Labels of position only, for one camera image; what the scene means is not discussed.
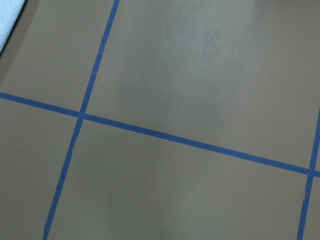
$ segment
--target blue tape strip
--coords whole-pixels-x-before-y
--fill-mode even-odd
[[[114,0],[113,1],[112,8],[111,8],[111,11],[110,11],[110,14],[109,14],[109,18],[108,18],[107,24],[105,26],[105,30],[104,30],[104,33],[103,33],[103,36],[102,36],[100,47],[99,47],[99,50],[97,52],[97,55],[96,55],[96,58],[95,58],[95,62],[94,62],[94,65],[93,65],[93,69],[92,69],[92,72],[91,72],[91,75],[90,75],[90,79],[89,79],[89,82],[88,82],[88,85],[87,85],[87,88],[86,88],[86,91],[85,91],[85,94],[84,94],[84,97],[83,97],[83,101],[82,101],[81,109],[80,109],[80,112],[79,112],[79,116],[78,116],[78,119],[77,119],[75,127],[74,127],[74,131],[73,131],[72,138],[71,138],[71,141],[70,141],[70,144],[69,144],[69,148],[68,148],[67,154],[65,156],[65,160],[64,160],[64,163],[63,163],[63,166],[62,166],[62,169],[61,169],[60,177],[59,177],[59,180],[58,180],[55,192],[54,192],[54,196],[53,196],[53,199],[52,199],[51,207],[50,207],[50,210],[49,210],[49,213],[48,213],[48,216],[47,216],[47,220],[46,220],[46,223],[45,223],[45,226],[44,226],[43,240],[47,240],[48,236],[49,236],[51,225],[52,225],[52,222],[53,222],[53,219],[54,219],[54,216],[55,216],[55,212],[56,212],[56,209],[57,209],[57,206],[58,206],[58,203],[59,203],[60,195],[61,195],[64,183],[65,183],[65,180],[66,180],[66,176],[67,176],[67,173],[68,173],[69,165],[70,165],[71,158],[72,158],[72,152],[73,152],[73,149],[75,147],[77,138],[79,136],[79,133],[80,133],[80,130],[81,130],[81,127],[82,127],[82,123],[84,121],[84,116],[85,116],[85,113],[86,113],[86,110],[87,110],[87,106],[88,106],[88,103],[89,103],[89,100],[90,100],[92,89],[93,89],[94,84],[95,84],[95,80],[96,80],[96,77],[97,77],[97,72],[99,70],[99,66],[100,66],[100,63],[101,63],[101,60],[102,60],[102,56],[103,56],[103,53],[104,53],[104,50],[105,50],[105,45],[106,45],[106,43],[108,41],[109,33],[111,31],[111,27],[112,27],[112,24],[113,24],[114,19],[115,19],[115,15],[116,15],[116,11],[117,11],[117,8],[118,8],[118,5],[119,5],[119,1],[120,0]]]
[[[312,185],[313,185],[314,177],[319,175],[319,172],[316,171],[319,144],[320,144],[320,109],[318,113],[318,120],[316,124],[313,148],[311,153],[310,172],[308,174],[308,177],[306,179],[306,184],[305,184],[305,198],[302,202],[300,222],[299,222],[298,233],[296,238],[297,240],[302,240],[304,238]]]
[[[73,111],[73,110],[70,110],[70,109],[67,109],[67,108],[63,108],[63,107],[59,107],[59,106],[54,106],[54,105],[43,103],[43,102],[40,102],[40,101],[30,100],[30,99],[27,99],[27,98],[23,98],[23,97],[7,94],[7,93],[4,93],[4,92],[0,92],[0,99],[6,99],[6,100],[10,100],[10,101],[13,101],[13,102],[16,102],[16,103],[29,105],[29,106],[36,107],[36,108],[39,108],[39,109],[45,109],[45,110],[49,110],[49,111],[52,111],[52,112],[69,115],[69,116],[72,116],[72,117],[78,117],[78,115],[79,115],[79,113],[77,111]]]
[[[255,163],[260,163],[260,164],[269,165],[269,166],[273,166],[273,167],[280,168],[280,169],[293,171],[293,172],[300,173],[300,174],[308,174],[309,173],[309,169],[304,168],[304,167],[295,166],[292,164],[283,163],[280,161],[275,161],[275,160],[271,160],[268,158],[255,156],[255,155],[251,155],[251,154],[247,154],[247,153],[243,153],[243,152],[239,152],[239,151],[235,151],[235,150],[230,150],[230,149],[227,149],[224,147],[215,146],[215,145],[211,145],[211,144],[207,144],[207,143],[203,143],[200,141],[195,141],[195,140],[191,140],[191,139],[187,139],[187,138],[183,138],[183,137],[179,137],[179,136],[175,136],[175,135],[170,135],[167,133],[154,131],[154,130],[150,130],[147,128],[134,126],[134,125],[130,125],[130,124],[126,124],[126,123],[122,123],[122,122],[118,122],[118,121],[114,121],[114,120],[110,120],[110,119],[106,119],[106,118],[102,118],[102,117],[98,117],[98,116],[94,116],[94,115],[90,115],[90,114],[85,114],[84,119],[88,120],[88,121],[116,127],[119,129],[128,130],[131,132],[149,135],[152,137],[165,139],[165,140],[169,140],[172,142],[196,147],[199,149],[209,150],[212,152],[236,157],[239,159],[245,159],[245,160],[255,162]]]

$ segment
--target tiled floor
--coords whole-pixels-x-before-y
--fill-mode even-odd
[[[320,239],[319,16],[29,0],[0,58],[0,239]]]

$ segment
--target white cloth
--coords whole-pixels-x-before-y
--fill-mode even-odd
[[[25,0],[0,0],[0,52],[19,16]]]

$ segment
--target striped fabric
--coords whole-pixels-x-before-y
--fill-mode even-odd
[[[25,0],[0,0],[0,52],[13,28]]]

